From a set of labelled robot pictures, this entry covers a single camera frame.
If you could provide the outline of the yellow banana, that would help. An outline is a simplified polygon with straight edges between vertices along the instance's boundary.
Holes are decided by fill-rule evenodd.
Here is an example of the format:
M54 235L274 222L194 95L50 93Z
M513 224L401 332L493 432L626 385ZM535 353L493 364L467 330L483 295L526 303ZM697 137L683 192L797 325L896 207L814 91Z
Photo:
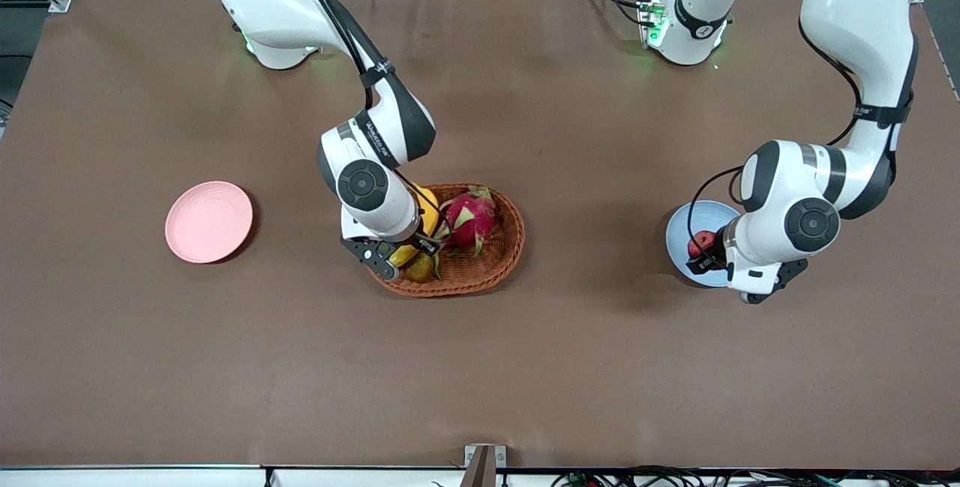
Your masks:
M437 197L432 190L419 186L417 183L413 183L410 190L414 193L414 198L417 200L417 204L421 210L423 234L433 237L440 220L440 214L437 210ZM419 249L414 245L402 245L388 258L388 261L390 261L394 267L401 268L411 261L418 251Z

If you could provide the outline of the brown-green kiwi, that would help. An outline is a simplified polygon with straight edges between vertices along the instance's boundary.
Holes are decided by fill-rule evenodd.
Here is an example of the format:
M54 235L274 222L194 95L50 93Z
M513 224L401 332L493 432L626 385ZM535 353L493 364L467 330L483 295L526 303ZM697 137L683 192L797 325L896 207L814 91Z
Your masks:
M419 252L404 266L403 276L408 281L415 283L432 281L436 276L434 257Z

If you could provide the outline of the light blue plate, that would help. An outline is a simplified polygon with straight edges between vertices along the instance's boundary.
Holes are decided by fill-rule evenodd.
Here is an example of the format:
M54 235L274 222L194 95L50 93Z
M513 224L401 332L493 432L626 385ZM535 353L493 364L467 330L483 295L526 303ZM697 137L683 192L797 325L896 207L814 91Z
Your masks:
M692 204L687 203L679 207L667 222L665 231L667 254L679 274L685 276L689 281L706 287L727 287L729 278L726 269L711 269L706 274L696 275L690 272L686 265L689 261L687 243L689 243L690 237L687 230L687 215L690 206ZM699 200L693 204L691 229L693 233L699 233L702 230L716 233L721 227L726 226L739 216L740 213L727 204L715 200Z

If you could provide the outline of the pink dragon fruit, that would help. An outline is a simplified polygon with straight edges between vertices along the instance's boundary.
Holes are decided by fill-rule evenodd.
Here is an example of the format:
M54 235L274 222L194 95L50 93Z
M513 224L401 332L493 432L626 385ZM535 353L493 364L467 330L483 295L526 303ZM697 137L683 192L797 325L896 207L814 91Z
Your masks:
M495 227L495 202L486 186L470 185L465 193L447 200L439 208L433 233L446 250L469 252L479 257Z

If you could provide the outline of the brown wicker basket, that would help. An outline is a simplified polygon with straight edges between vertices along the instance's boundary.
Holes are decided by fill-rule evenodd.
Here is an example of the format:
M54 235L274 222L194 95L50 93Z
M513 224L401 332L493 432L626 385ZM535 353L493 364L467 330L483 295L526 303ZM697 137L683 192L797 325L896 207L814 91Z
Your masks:
M401 275L396 281L385 281L373 269L367 274L387 290L407 298L443 298L480 293L504 281L517 268L526 241L524 217L513 202L493 187L489 188L495 210L495 225L477 257L460 251L447 254L442 250L438 269L441 278L430 275L418 283Z

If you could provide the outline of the pink plate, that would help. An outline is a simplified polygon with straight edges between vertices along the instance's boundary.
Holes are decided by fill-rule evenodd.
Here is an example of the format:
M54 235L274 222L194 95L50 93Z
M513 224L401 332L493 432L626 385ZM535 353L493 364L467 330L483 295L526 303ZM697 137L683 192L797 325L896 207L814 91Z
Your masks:
M253 228L249 195L230 182L203 182L187 189L172 204L164 237L172 254L196 264L230 257Z

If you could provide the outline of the brown table cover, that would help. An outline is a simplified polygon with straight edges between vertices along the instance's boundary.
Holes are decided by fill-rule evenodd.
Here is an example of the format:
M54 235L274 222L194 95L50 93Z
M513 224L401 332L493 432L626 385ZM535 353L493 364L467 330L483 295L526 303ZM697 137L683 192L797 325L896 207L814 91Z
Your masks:
M486 293L401 298L339 243L315 153L350 60L253 60L218 0L74 0L0 141L0 465L960 467L960 103L925 12L898 177L761 305L692 287L663 228L851 92L739 0L675 68L599 0L346 0L436 122L421 184L500 189L526 225ZM246 241L176 257L172 204L249 195Z

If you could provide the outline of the grey metal table bracket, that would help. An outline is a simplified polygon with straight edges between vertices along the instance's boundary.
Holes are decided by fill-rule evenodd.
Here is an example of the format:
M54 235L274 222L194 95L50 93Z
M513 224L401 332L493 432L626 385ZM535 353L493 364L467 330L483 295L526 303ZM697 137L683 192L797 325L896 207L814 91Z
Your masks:
M465 472L459 487L509 487L507 446L473 443L463 448Z

